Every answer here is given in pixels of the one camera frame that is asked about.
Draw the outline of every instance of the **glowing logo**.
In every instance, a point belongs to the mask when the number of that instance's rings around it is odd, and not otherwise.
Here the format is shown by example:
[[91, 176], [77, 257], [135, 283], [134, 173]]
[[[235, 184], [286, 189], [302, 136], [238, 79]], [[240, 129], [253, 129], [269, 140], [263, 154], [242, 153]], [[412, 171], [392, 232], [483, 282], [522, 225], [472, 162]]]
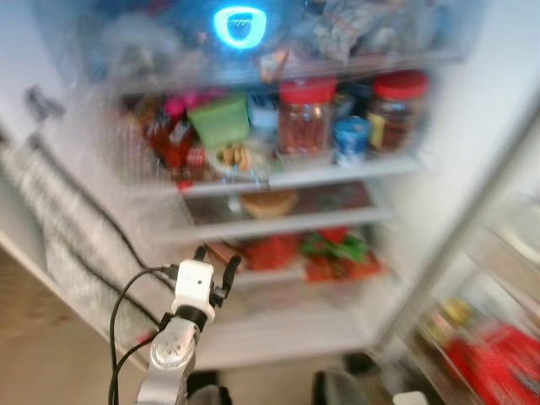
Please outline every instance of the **glowing logo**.
[[[249, 32], [242, 39], [234, 38], [230, 32], [230, 24], [241, 29], [248, 27]], [[262, 10], [253, 7], [226, 7], [213, 16], [213, 26], [219, 39], [225, 44], [239, 49], [252, 48], [257, 46], [264, 36], [267, 15]]]

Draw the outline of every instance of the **green container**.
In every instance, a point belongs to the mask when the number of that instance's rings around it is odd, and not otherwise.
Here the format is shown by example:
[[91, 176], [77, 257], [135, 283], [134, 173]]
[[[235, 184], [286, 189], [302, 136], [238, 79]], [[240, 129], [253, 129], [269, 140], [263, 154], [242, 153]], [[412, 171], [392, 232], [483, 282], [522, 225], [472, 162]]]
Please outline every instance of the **green container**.
[[233, 94], [187, 112], [207, 148], [241, 141], [250, 133], [246, 96]]

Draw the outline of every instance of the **jar of sauce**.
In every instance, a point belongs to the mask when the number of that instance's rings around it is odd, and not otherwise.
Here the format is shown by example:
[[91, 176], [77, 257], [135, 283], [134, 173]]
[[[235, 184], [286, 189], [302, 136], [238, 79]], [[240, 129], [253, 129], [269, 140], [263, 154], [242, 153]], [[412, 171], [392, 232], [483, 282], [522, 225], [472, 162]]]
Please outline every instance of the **jar of sauce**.
[[313, 156], [330, 148], [335, 78], [279, 85], [279, 152]]
[[367, 118], [370, 146], [379, 154], [402, 150], [424, 114], [429, 78], [416, 71], [388, 73], [375, 80]]

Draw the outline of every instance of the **refrigerator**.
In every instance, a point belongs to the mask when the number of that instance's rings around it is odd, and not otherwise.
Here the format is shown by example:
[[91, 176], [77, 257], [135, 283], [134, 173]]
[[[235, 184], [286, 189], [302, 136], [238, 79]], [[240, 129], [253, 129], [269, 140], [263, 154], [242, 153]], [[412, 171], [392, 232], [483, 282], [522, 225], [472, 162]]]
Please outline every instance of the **refrigerator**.
[[[436, 291], [458, 286], [452, 266], [459, 267], [466, 254], [464, 228], [478, 222], [471, 212], [491, 193], [494, 178], [526, 161], [536, 171], [531, 182], [537, 187], [540, 133], [529, 125], [540, 95], [538, 2], [405, 3], [413, 10], [414, 44], [421, 50], [360, 49], [344, 56], [327, 48], [321, 56], [321, 42], [318, 51], [297, 46], [316, 46], [314, 27], [332, 30], [328, 10], [338, 10], [343, 19], [351, 9], [399, 9], [400, 2], [6, 0], [0, 5], [3, 144], [21, 149], [37, 139], [146, 266], [179, 262], [203, 241], [374, 225], [375, 254], [386, 270], [366, 280], [307, 283], [295, 267], [239, 273], [229, 301], [202, 336], [197, 369], [361, 349], [391, 357], [396, 338], [407, 340], [420, 308], [440, 295]], [[175, 38], [178, 30], [182, 43]], [[379, 40], [388, 35], [381, 32]], [[334, 40], [345, 41], [348, 34], [338, 31]], [[426, 37], [436, 46], [419, 45]], [[142, 73], [118, 57], [118, 44], [132, 47], [128, 61], [136, 60]], [[288, 58], [280, 56], [284, 48]], [[176, 51], [181, 57], [170, 67]], [[353, 170], [322, 166], [272, 173], [263, 183], [221, 179], [179, 190], [141, 152], [132, 122], [118, 118], [121, 96], [223, 87], [275, 91], [284, 80], [336, 76], [342, 82], [405, 69], [429, 75], [426, 123], [405, 152], [366, 160]], [[525, 138], [536, 152], [528, 160], [512, 158]], [[217, 211], [202, 213], [204, 220], [192, 216], [197, 207], [230, 208], [236, 193], [261, 187], [309, 191], [355, 181], [370, 196], [363, 206], [311, 208], [271, 221], [216, 218]], [[46, 242], [27, 202], [5, 177], [0, 186], [3, 248], [85, 319], [47, 270]], [[440, 284], [449, 278], [455, 283]], [[151, 296], [144, 285], [136, 294], [156, 316], [167, 310], [168, 298]], [[86, 321], [106, 338], [94, 318]]]

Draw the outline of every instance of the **blue can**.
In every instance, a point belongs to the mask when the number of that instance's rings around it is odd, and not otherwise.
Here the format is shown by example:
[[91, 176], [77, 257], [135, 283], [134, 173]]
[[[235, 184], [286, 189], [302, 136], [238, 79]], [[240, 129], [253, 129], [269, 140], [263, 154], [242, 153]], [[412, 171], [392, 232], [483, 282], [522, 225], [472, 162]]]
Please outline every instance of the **blue can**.
[[371, 124], [359, 116], [348, 116], [334, 124], [336, 160], [348, 165], [365, 159], [370, 140]]

